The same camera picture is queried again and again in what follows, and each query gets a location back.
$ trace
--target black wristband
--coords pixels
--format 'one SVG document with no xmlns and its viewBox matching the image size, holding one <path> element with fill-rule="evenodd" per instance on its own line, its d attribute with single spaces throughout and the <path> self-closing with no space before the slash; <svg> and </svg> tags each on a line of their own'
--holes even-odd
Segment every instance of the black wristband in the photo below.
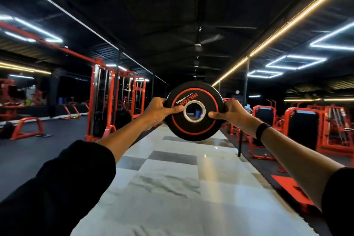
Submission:
<svg viewBox="0 0 354 236">
<path fill-rule="evenodd" d="M 268 125 L 267 123 L 262 123 L 261 125 L 258 126 L 257 128 L 257 131 L 256 131 L 256 139 L 258 141 L 261 140 L 261 136 L 262 136 L 262 133 L 264 132 L 265 129 L 271 127 L 270 125 Z"/>
</svg>

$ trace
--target marble floor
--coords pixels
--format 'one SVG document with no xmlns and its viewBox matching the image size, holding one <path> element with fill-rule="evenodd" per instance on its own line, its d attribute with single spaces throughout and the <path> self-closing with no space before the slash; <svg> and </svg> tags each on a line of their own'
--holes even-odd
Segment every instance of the marble floor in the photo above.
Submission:
<svg viewBox="0 0 354 236">
<path fill-rule="evenodd" d="M 218 131 L 202 142 L 162 125 L 133 145 L 72 236 L 317 235 Z"/>
</svg>

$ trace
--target black sleeve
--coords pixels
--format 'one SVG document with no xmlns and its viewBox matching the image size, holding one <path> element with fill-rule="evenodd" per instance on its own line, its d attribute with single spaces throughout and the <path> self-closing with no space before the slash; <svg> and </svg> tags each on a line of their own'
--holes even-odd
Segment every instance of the black sleeve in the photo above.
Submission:
<svg viewBox="0 0 354 236">
<path fill-rule="evenodd" d="M 322 212 L 333 234 L 348 235 L 353 229 L 354 168 L 342 168 L 329 179 L 322 195 Z"/>
<path fill-rule="evenodd" d="M 70 235 L 115 171 L 108 148 L 76 141 L 0 203 L 0 235 Z"/>
</svg>

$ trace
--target metal ring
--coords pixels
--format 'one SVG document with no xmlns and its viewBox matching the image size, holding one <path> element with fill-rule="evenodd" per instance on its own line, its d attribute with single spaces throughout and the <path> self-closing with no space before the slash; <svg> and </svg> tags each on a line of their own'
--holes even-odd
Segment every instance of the metal ring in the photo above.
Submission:
<svg viewBox="0 0 354 236">
<path fill-rule="evenodd" d="M 186 109 L 187 109 L 187 107 L 188 107 L 190 104 L 198 104 L 198 105 L 200 105 L 200 107 L 201 107 L 201 116 L 200 116 L 199 119 L 190 119 L 190 118 L 187 116 Z M 202 103 L 201 101 L 192 100 L 192 101 L 189 101 L 188 103 L 186 103 L 186 104 L 184 105 L 183 115 L 184 115 L 185 119 L 188 120 L 189 122 L 193 122 L 193 123 L 200 122 L 200 121 L 205 117 L 205 114 L 206 114 L 206 109 L 205 109 L 205 106 L 203 105 L 203 103 Z"/>
</svg>

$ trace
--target weight plate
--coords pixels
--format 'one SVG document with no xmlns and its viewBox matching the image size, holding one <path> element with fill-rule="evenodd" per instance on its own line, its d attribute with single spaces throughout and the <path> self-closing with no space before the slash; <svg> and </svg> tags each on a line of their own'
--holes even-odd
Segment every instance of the weight plate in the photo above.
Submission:
<svg viewBox="0 0 354 236">
<path fill-rule="evenodd" d="M 199 119 L 190 119 L 186 108 L 190 104 L 199 104 L 202 108 Z M 210 111 L 224 113 L 224 101 L 215 88 L 200 81 L 189 81 L 174 88 L 167 97 L 164 106 L 184 105 L 184 111 L 165 118 L 170 130 L 178 137 L 188 141 L 201 141 L 214 135 L 223 124 L 223 120 L 208 117 Z"/>
</svg>

